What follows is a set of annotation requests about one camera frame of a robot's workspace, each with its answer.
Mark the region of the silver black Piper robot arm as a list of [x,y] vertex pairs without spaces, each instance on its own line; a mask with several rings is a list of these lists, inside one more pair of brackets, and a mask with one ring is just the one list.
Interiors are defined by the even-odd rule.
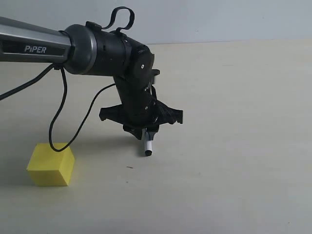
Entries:
[[154,134],[161,124],[183,122],[183,112],[156,97],[150,49],[119,32],[105,32],[92,22],[55,31],[21,21],[0,19],[0,59],[62,66],[75,75],[112,77],[121,104],[102,108],[101,120],[122,124],[141,139],[142,130]]

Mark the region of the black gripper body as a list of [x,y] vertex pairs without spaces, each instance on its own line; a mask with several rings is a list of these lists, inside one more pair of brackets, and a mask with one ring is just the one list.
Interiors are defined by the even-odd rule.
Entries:
[[183,111],[148,95],[143,100],[101,108],[99,118],[121,124],[126,132],[135,132],[145,128],[156,129],[162,124],[182,124]]

